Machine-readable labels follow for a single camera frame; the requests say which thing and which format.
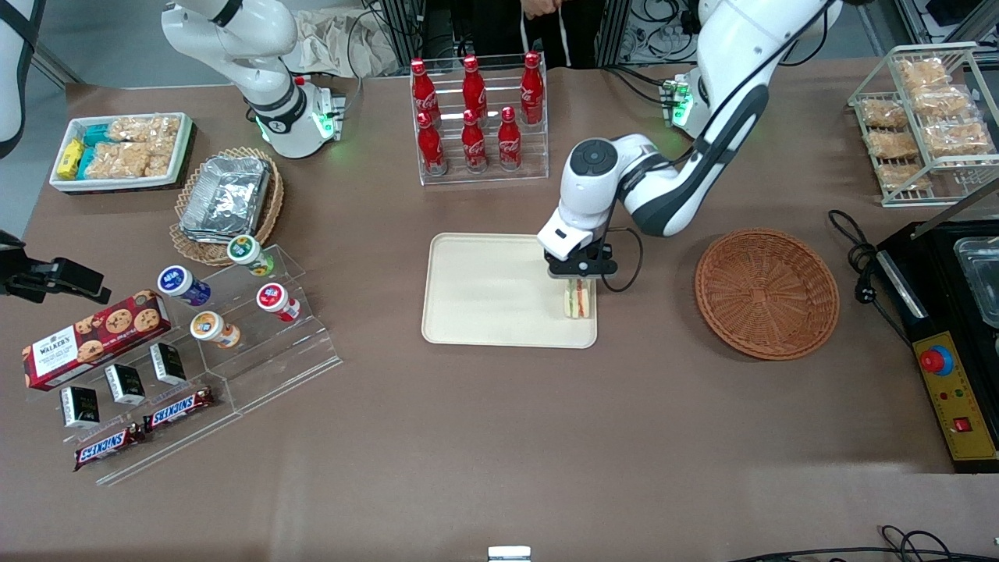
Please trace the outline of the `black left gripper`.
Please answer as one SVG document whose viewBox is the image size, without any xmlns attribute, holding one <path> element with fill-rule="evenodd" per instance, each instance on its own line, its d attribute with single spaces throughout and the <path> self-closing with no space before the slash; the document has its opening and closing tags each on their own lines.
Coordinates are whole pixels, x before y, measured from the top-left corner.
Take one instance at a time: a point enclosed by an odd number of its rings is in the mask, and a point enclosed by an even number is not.
<svg viewBox="0 0 999 562">
<path fill-rule="evenodd" d="M 612 279 L 617 276 L 617 261 L 613 259 L 613 245 L 589 244 L 578 247 L 565 260 L 559 260 L 546 251 L 547 274 L 561 280 L 564 301 L 571 301 L 571 279 L 586 280 L 589 299 L 596 299 L 597 278 Z"/>
</svg>

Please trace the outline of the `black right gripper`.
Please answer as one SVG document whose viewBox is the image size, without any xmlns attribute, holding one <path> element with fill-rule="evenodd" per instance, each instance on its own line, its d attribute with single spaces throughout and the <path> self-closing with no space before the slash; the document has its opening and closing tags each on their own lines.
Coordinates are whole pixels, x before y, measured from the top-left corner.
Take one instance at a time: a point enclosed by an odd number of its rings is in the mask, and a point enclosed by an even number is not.
<svg viewBox="0 0 999 562">
<path fill-rule="evenodd" d="M 25 243 L 1 231 L 1 294 L 35 304 L 58 292 L 84 297 L 97 304 L 109 303 L 112 291 L 104 286 L 102 273 L 72 260 L 42 261 L 27 256 Z"/>
</svg>

